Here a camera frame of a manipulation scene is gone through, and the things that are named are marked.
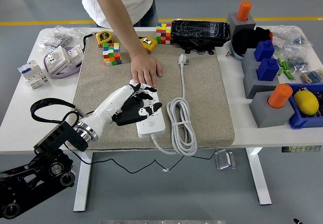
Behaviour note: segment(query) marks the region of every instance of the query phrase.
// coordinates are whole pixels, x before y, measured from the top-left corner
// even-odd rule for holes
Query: rubik's cube
[[[171,28],[170,23],[158,23],[156,28],[156,40],[158,44],[171,44]]]
[[[103,58],[107,66],[121,64],[119,43],[103,44]]]

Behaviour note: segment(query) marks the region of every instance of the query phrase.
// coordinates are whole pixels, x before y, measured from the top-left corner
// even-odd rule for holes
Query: tape measure
[[[97,40],[98,47],[103,47],[104,43],[111,43],[113,42],[113,37],[111,32],[109,31],[102,31],[95,35]]]
[[[143,47],[146,49],[148,54],[151,54],[152,51],[154,51],[154,49],[157,47],[157,44],[158,44],[156,39],[149,37],[149,36],[142,37],[140,39],[140,41],[141,41]]]

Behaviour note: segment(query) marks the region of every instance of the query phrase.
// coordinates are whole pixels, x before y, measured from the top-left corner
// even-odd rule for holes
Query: orange cylinder
[[[293,89],[287,84],[279,84],[268,98],[268,104],[276,109],[282,108],[288,98],[292,95]]]
[[[250,1],[242,1],[238,10],[237,19],[239,21],[247,21],[251,7],[252,3]]]

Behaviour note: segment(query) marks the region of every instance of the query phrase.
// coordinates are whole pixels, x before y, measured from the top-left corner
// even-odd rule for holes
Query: jeans
[[[152,1],[152,5],[147,13],[133,26],[134,27],[156,27],[158,23],[158,16],[156,12],[155,0]]]

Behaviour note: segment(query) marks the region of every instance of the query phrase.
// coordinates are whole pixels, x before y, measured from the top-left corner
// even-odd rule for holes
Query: human hand
[[[157,76],[163,76],[163,65],[145,52],[131,58],[131,74],[135,83],[144,83],[156,88]]]

